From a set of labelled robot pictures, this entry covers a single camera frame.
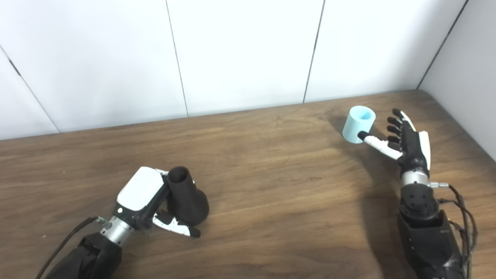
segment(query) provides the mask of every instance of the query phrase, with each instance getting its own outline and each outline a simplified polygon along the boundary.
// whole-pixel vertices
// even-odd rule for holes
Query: cylindrical container
[[[343,137],[351,143],[362,143],[358,138],[360,131],[369,132],[375,120],[375,112],[368,107],[354,106],[350,109],[346,124],[343,128]]]

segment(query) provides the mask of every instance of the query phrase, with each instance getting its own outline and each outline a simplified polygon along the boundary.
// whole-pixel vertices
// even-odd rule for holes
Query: black cable
[[[53,261],[53,259],[55,258],[55,256],[62,250],[62,248],[64,247],[64,245],[67,243],[67,241],[69,241],[69,239],[75,234],[77,233],[80,229],[84,228],[87,224],[90,224],[92,223],[93,221],[95,221],[96,219],[98,219],[98,216],[96,217],[89,217],[87,218],[85,221],[83,221],[81,224],[77,225],[73,230],[72,232],[70,232],[70,234],[62,241],[62,243],[57,247],[57,249],[54,251],[54,253],[48,258],[47,262],[43,265],[43,267],[41,268],[40,272],[38,272],[38,275],[36,276],[35,279],[40,279],[41,276],[43,275],[43,272],[45,272],[45,270],[47,269],[47,267],[50,265],[50,263]]]
[[[450,223],[455,226],[455,228],[460,231],[460,236],[462,238],[462,268],[465,270],[465,278],[470,279],[472,276],[472,252],[475,249],[475,246],[477,245],[477,237],[479,235],[479,232],[477,230],[477,224],[475,223],[475,218],[472,215],[470,211],[465,207],[465,203],[463,201],[463,196],[460,195],[460,193],[453,187],[452,185],[449,185],[449,188],[451,191],[456,196],[456,201],[454,200],[446,200],[446,199],[439,199],[438,202],[440,204],[444,203],[454,203],[458,208],[460,208],[463,216],[463,226],[464,228],[462,229],[460,225],[458,225],[455,222],[450,221]],[[472,223],[472,234],[470,233],[470,227],[468,224],[468,218],[470,219],[470,222]]]

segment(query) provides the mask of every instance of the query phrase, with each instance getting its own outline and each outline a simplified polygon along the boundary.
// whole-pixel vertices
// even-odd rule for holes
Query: wood grain
[[[34,278],[75,225],[109,217],[140,166],[178,165],[209,198],[202,237],[136,233],[113,278],[413,278],[395,222],[398,167],[340,135],[358,104],[376,111],[376,135],[394,107],[430,133],[432,179],[455,185],[478,221],[473,278],[493,278],[496,164],[422,91],[0,141],[0,278]]]

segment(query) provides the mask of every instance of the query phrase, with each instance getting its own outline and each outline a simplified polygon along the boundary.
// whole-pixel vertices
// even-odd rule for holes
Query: cable connector
[[[102,225],[105,229],[110,229],[112,227],[112,223],[107,221],[105,218],[98,216],[98,218],[95,220],[98,224]]]
[[[448,188],[449,183],[446,183],[446,182],[429,182],[428,186],[431,188]]]

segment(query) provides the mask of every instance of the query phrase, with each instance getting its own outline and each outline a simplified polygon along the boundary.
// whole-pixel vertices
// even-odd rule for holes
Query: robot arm
[[[433,188],[448,187],[447,183],[429,182],[431,148],[429,134],[417,132],[410,118],[393,109],[395,117],[387,130],[394,134],[380,140],[364,131],[358,136],[386,156],[397,160],[401,172],[401,197],[398,228],[405,255],[419,279],[464,279],[465,258],[456,243],[450,221]]]
[[[168,211],[159,210],[165,201]],[[104,228],[99,233],[86,235],[77,248],[54,266],[46,279],[108,279],[121,263],[121,247],[134,231],[156,225],[198,238],[200,231],[193,226],[204,221],[208,212],[206,195],[196,188],[188,169],[176,167],[167,172],[141,167],[119,193],[113,217],[104,223]],[[84,225],[76,227],[73,233]],[[41,278],[44,268],[37,279]]]

